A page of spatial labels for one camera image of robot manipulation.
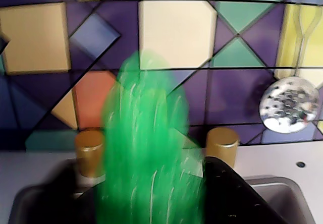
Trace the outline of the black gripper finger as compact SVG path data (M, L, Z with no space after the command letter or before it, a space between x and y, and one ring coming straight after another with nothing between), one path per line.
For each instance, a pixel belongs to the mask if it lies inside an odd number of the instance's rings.
M206 157L205 223L285 223L269 204L229 165Z
M65 160L44 182L21 189L14 199L14 223L97 223L95 188L78 184L76 166L76 160Z

